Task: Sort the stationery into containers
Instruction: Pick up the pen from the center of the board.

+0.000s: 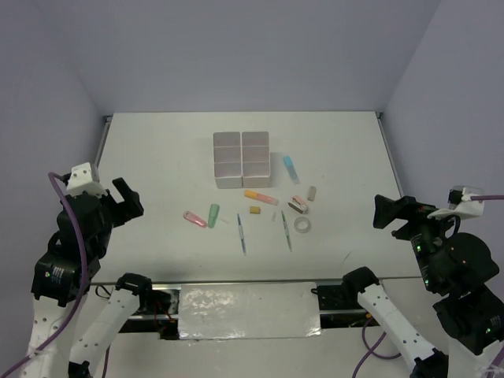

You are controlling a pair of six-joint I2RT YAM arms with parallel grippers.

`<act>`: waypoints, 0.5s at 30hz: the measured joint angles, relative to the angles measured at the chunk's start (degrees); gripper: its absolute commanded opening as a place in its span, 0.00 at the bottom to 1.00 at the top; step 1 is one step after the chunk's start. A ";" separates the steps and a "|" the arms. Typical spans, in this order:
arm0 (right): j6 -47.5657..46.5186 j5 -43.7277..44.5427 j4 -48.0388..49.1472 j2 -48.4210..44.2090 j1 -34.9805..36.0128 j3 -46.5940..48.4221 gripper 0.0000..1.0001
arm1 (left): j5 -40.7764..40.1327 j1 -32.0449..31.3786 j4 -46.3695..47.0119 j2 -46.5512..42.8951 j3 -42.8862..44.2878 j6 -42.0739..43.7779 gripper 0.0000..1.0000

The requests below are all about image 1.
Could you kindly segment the green pen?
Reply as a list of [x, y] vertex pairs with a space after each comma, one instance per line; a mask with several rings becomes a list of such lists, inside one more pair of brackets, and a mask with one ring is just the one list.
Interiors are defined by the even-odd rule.
[[280, 211], [281, 218], [282, 218], [282, 223], [283, 223], [283, 229], [284, 229], [284, 234], [287, 240], [287, 247], [290, 252], [292, 252], [292, 243], [291, 243], [291, 236], [288, 228], [288, 223], [287, 223], [287, 218], [285, 217], [285, 214], [283, 210]]

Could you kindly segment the blue pen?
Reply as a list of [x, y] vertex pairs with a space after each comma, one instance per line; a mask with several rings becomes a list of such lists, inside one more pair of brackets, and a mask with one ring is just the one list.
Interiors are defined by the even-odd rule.
[[242, 221], [241, 221], [241, 217], [240, 217], [239, 213], [237, 213], [237, 224], [238, 224], [239, 239], [240, 239], [242, 252], [243, 252], [243, 255], [246, 256], [246, 243], [245, 243], [243, 225], [242, 225]]

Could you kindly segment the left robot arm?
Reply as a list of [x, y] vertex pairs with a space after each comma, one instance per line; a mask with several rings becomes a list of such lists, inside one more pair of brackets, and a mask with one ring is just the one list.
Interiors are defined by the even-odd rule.
[[116, 202], [109, 192], [64, 195], [59, 183], [71, 175], [49, 175], [63, 206], [58, 230], [46, 253], [35, 264], [31, 286], [34, 320], [21, 377], [93, 377], [107, 357], [117, 334], [133, 314], [149, 312], [154, 304], [151, 279], [125, 273], [117, 280], [97, 319], [76, 338], [76, 323], [100, 269], [114, 228], [141, 217], [139, 194], [122, 178], [113, 186], [122, 196]]

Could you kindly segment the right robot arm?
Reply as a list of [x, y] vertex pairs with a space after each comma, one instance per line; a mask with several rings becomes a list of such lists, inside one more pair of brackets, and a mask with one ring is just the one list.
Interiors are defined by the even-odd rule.
[[367, 267], [343, 277], [343, 301], [372, 316], [411, 377], [503, 375], [503, 302], [486, 285], [499, 267], [482, 239], [460, 230], [463, 220], [483, 214], [485, 202], [502, 198], [471, 187], [451, 189], [445, 209], [410, 196], [374, 198], [374, 228], [405, 222], [391, 234], [411, 244], [425, 289], [440, 297], [433, 309], [448, 336], [449, 352], [437, 349], [412, 326]]

